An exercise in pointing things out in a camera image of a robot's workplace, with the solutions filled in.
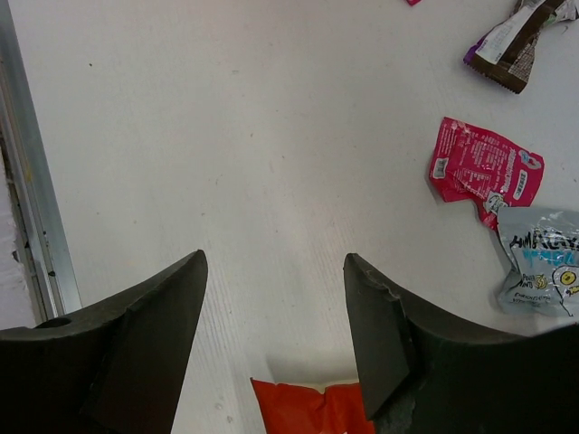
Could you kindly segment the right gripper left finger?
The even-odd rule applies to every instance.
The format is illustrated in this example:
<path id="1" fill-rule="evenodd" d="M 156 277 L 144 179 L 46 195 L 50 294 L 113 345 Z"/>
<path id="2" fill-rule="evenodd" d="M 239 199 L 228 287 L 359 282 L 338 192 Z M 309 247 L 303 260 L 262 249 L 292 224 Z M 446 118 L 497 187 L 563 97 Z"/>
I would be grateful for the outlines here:
<path id="1" fill-rule="evenodd" d="M 68 315 L 1 334 L 4 433 L 168 433 L 208 277 L 198 250 Z"/>

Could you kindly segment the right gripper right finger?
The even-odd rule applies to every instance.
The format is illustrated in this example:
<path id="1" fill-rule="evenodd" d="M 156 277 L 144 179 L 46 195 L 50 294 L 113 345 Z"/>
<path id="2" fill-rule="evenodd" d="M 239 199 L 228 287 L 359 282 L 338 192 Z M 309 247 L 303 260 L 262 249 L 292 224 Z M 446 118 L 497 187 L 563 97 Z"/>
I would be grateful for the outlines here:
<path id="1" fill-rule="evenodd" d="M 578 329 L 525 337 L 478 325 L 344 262 L 366 417 L 379 433 L 575 433 Z"/>

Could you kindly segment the red chips bag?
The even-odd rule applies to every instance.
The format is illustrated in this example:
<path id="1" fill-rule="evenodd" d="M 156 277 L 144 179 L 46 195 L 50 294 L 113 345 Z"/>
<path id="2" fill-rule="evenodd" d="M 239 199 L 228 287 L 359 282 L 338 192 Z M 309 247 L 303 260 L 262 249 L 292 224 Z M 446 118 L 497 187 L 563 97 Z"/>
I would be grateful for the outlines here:
<path id="1" fill-rule="evenodd" d="M 251 379 L 268 434 L 374 434 L 360 385 L 311 387 Z"/>

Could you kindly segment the grey Himalaya mint packet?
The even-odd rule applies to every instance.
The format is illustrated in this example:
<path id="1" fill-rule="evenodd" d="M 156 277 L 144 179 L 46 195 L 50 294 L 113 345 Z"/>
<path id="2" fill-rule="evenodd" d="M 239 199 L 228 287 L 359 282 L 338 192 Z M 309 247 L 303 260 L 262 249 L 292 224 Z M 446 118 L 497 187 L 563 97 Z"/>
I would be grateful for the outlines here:
<path id="1" fill-rule="evenodd" d="M 578 212 L 548 207 L 498 211 L 511 269 L 498 294 L 509 314 L 578 317 Z"/>

